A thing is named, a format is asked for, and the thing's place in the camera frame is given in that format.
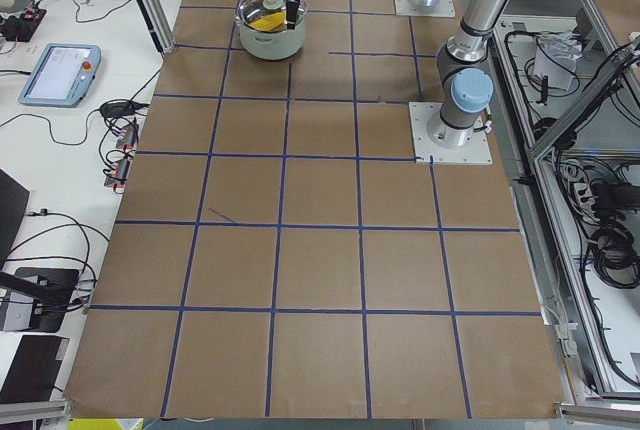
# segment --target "black device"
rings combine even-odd
[[[13,247],[28,203],[29,191],[0,170],[0,268]]]
[[[591,185],[591,191],[596,197],[593,209],[597,218],[624,220],[620,212],[640,209],[640,187],[635,185],[598,182]]]
[[[23,335],[0,390],[0,404],[48,401],[68,341],[54,335]]]
[[[0,33],[11,42],[29,42],[47,11],[27,9],[19,17],[11,16],[0,22]]]
[[[0,305],[0,322],[3,328],[16,321],[16,311],[25,309],[24,320],[28,319],[22,330],[55,333],[60,330],[65,311],[70,305],[71,295],[78,283],[80,271],[70,268],[36,268],[21,267],[15,275],[0,272],[0,288],[9,290],[5,295],[7,301]]]

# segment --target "pot lid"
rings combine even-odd
[[[273,14],[286,12],[287,0],[243,0],[238,7],[238,17],[240,20],[249,25],[258,20],[269,17]],[[300,1],[298,9],[298,22],[304,18],[307,11],[307,4],[304,0]]]

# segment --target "power adapter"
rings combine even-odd
[[[100,115],[102,118],[130,117],[138,110],[147,108],[145,103],[138,103],[132,100],[111,100],[100,105]]]

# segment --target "metal base plate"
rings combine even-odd
[[[411,131],[413,133],[413,149],[416,163],[433,163],[440,165],[491,165],[491,151],[484,132],[474,133],[471,141],[464,147],[455,150],[442,148],[434,143],[427,134],[429,119],[440,111],[441,103],[411,102]],[[482,126],[478,117],[476,127]]]
[[[456,16],[453,0],[440,0],[440,2],[433,7],[416,7],[409,3],[409,0],[394,1],[396,3],[396,15],[439,18],[454,18]]]

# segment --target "yellow sponge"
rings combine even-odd
[[[261,32],[271,32],[272,30],[284,25],[285,17],[284,12],[272,13],[250,23],[249,25],[251,28],[260,30]]]

